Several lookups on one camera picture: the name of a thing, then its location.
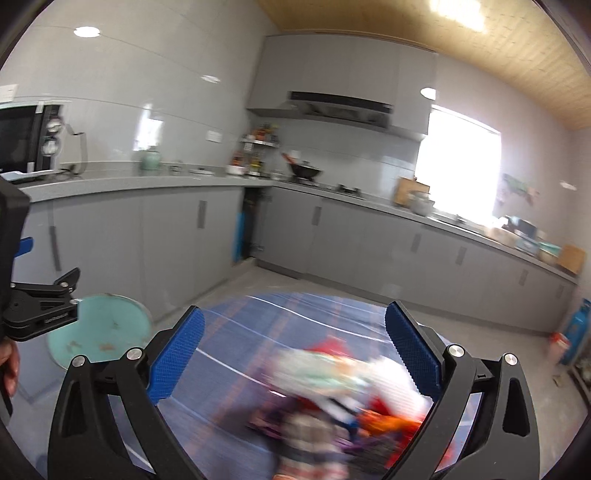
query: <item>blue gripper pad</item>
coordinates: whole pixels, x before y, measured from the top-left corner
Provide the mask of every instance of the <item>blue gripper pad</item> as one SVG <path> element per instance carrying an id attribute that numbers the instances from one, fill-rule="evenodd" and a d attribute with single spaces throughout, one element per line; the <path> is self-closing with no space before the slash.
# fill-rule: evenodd
<path id="1" fill-rule="evenodd" d="M 437 401 L 441 394 L 441 363 L 417 330 L 414 320 L 392 302 L 386 308 L 386 331 L 422 395 Z"/>
<path id="2" fill-rule="evenodd" d="M 21 255 L 24 255 L 24 254 L 27 254 L 31 250 L 33 250 L 33 238 L 30 236 L 28 236 L 26 238 L 22 238 L 21 243 L 18 246 L 18 252 L 14 256 L 14 258 L 20 257 Z"/>
<path id="3" fill-rule="evenodd" d="M 203 313 L 193 307 L 150 368 L 147 393 L 154 405 L 172 395 L 178 379 L 203 337 L 204 330 Z"/>

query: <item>microwave oven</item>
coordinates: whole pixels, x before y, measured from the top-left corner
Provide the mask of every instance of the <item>microwave oven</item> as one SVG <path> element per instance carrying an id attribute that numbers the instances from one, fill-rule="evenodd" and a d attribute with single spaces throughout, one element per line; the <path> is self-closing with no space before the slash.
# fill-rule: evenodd
<path id="1" fill-rule="evenodd" d="M 56 171 L 63 103 L 0 104 L 0 176 L 9 181 Z"/>

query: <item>light switch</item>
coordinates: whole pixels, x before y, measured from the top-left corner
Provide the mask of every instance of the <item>light switch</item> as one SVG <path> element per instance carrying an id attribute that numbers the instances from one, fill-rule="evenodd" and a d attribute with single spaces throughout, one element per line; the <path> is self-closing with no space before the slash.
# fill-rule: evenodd
<path id="1" fill-rule="evenodd" d="M 205 138 L 210 142 L 222 143 L 222 133 L 215 130 L 209 130 Z"/>
<path id="2" fill-rule="evenodd" d="M 12 102 L 17 94 L 18 84 L 0 86 L 0 103 Z"/>

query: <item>wok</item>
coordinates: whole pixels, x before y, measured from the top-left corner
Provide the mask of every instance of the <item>wok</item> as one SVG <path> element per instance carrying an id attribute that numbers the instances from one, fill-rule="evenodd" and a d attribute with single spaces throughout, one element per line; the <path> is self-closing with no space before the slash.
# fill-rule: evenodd
<path id="1" fill-rule="evenodd" d="M 292 173 L 299 179 L 312 180 L 314 177 L 322 173 L 322 170 L 311 167 L 308 165 L 308 162 L 298 163 L 288 154 L 284 153 L 282 155 L 289 163 Z"/>

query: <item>wooden ceiling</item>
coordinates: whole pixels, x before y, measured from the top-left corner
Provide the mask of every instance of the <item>wooden ceiling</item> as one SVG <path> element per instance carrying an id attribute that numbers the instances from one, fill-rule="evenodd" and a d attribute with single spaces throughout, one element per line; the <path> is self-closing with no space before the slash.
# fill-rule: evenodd
<path id="1" fill-rule="evenodd" d="M 351 33 L 429 48 L 501 78 L 567 128 L 591 127 L 591 77 L 532 0 L 258 2 L 283 32 Z M 454 3 L 463 4 L 463 13 L 450 10 Z"/>

